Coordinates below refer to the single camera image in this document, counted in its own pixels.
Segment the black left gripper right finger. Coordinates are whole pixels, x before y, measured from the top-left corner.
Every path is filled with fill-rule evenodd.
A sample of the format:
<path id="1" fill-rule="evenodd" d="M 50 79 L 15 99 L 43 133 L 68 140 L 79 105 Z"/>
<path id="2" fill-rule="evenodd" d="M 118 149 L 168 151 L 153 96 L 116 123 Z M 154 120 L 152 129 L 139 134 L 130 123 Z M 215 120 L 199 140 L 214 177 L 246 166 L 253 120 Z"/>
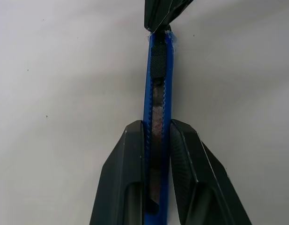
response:
<path id="1" fill-rule="evenodd" d="M 170 160 L 182 225 L 251 224 L 224 166 L 179 120 L 170 124 Z"/>

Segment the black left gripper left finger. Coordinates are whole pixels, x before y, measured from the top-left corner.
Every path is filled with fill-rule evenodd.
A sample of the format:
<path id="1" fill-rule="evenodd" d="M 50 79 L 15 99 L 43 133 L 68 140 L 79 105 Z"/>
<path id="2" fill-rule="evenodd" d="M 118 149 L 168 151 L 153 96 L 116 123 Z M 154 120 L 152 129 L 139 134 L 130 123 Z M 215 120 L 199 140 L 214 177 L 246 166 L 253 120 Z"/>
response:
<path id="1" fill-rule="evenodd" d="M 137 120 L 126 126 L 102 167 L 93 225 L 144 224 L 144 171 L 143 125 Z"/>

